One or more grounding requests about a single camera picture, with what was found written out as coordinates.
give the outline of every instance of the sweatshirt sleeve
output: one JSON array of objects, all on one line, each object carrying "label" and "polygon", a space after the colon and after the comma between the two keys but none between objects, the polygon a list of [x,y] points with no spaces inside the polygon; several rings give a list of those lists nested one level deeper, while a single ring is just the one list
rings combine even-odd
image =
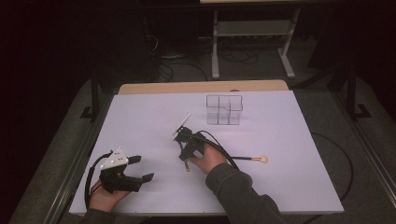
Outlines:
[{"label": "sweatshirt sleeve", "polygon": [[206,185],[233,224],[286,223],[271,197],[258,195],[252,187],[251,177],[227,163],[216,166],[207,175]]},{"label": "sweatshirt sleeve", "polygon": [[113,224],[116,216],[111,213],[88,209],[84,218],[78,224]]}]

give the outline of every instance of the dark background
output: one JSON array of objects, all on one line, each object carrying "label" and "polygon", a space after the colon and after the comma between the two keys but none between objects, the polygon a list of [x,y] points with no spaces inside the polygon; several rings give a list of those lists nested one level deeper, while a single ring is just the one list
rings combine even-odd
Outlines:
[{"label": "dark background", "polygon": [[[75,9],[98,4],[78,2],[0,3],[1,223],[9,221],[68,107],[92,73],[105,91],[122,83],[150,82],[157,76],[157,62],[148,54],[145,34],[181,49],[211,34],[211,11],[80,11]],[[319,39],[312,67],[353,64],[396,120],[395,9],[385,3],[305,7],[294,38]],[[236,17],[259,19],[263,14]],[[232,12],[222,15],[235,17]],[[280,15],[289,18],[290,10]]]}]

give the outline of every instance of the white table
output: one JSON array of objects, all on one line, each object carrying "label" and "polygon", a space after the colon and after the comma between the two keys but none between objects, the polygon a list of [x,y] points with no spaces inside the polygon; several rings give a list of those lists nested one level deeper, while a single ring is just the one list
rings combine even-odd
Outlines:
[{"label": "white table", "polygon": [[[139,177],[155,173],[151,182],[124,199],[114,211],[130,216],[191,216],[223,214],[205,175],[191,164],[186,172],[178,158],[179,146],[172,132],[185,118],[194,132],[212,133],[232,156],[268,157],[264,164],[236,161],[253,178],[259,194],[270,195],[284,214],[329,214],[343,206],[326,172],[318,150],[292,91],[240,91],[244,110],[240,125],[207,125],[207,92],[117,95],[93,149],[86,173],[93,162],[111,149],[122,147],[128,157],[142,161],[126,168]],[[213,92],[236,94],[236,92]],[[100,173],[96,168],[92,182]],[[82,177],[72,214],[84,214]]]}]

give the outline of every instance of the person's right hand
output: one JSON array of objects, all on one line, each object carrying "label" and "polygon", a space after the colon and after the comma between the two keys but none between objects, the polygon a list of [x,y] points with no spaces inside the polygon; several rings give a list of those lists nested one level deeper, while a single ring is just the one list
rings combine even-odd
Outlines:
[{"label": "person's right hand", "polygon": [[227,162],[227,159],[218,150],[209,144],[205,144],[204,156],[202,158],[190,158],[190,161],[197,165],[205,174],[209,174],[217,165]]}]

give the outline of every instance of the floor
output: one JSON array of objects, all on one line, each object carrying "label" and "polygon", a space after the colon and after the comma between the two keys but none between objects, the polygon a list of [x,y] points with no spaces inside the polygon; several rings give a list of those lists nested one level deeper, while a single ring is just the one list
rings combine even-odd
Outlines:
[{"label": "floor", "polygon": [[[282,38],[223,39],[219,48],[220,80],[284,79],[292,88],[320,72],[306,67],[316,41],[293,40],[288,55],[296,78],[286,78],[276,52],[282,41]],[[157,81],[211,80],[210,43],[210,38],[200,39],[200,48],[195,52],[163,51]],[[352,121],[344,109],[346,88],[337,93],[327,90],[331,77],[329,75],[305,89],[293,91],[345,212],[321,217],[287,214],[284,217],[288,223],[295,224],[396,223],[396,204],[389,198],[375,166],[371,164],[372,154],[367,151],[367,143],[363,144],[361,140],[364,133],[368,147],[375,150],[389,176],[396,179],[396,124],[375,100],[370,86],[360,79],[357,104],[365,105],[372,117]],[[57,220],[59,223],[76,223],[80,220],[80,217],[67,212],[73,190],[60,189],[63,186],[75,187],[79,183],[78,177],[64,183],[61,176],[70,175],[76,153],[94,141],[87,139],[94,139],[100,130],[98,123],[104,118],[99,116],[96,123],[80,118],[83,109],[91,103],[90,85],[87,82],[80,89],[69,107],[10,223],[51,223]],[[100,99],[101,109],[106,111],[111,95],[101,93]],[[75,168],[72,173],[76,176],[81,174],[84,162],[87,162],[85,157],[78,161],[80,168]],[[48,179],[51,179],[51,184],[43,186],[42,183]],[[54,206],[52,203],[55,201],[60,206]],[[140,223],[144,219],[146,217],[118,217],[116,223]]]}]

